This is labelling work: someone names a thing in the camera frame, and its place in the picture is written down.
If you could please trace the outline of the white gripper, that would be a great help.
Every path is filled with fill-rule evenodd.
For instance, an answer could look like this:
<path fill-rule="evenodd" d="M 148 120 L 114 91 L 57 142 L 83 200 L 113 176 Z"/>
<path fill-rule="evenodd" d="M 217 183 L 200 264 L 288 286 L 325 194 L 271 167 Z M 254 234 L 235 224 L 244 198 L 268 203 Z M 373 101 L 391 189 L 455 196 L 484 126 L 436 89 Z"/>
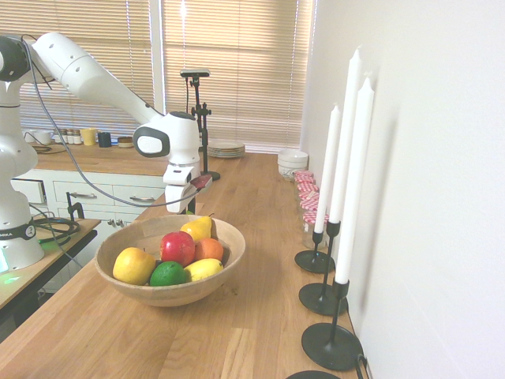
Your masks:
<path fill-rule="evenodd" d="M 187 213 L 196 214 L 196 187 L 190 182 L 197 177 L 194 165 L 169 164 L 163 175 L 165 202 L 168 212 L 181 213 L 187 207 Z"/>

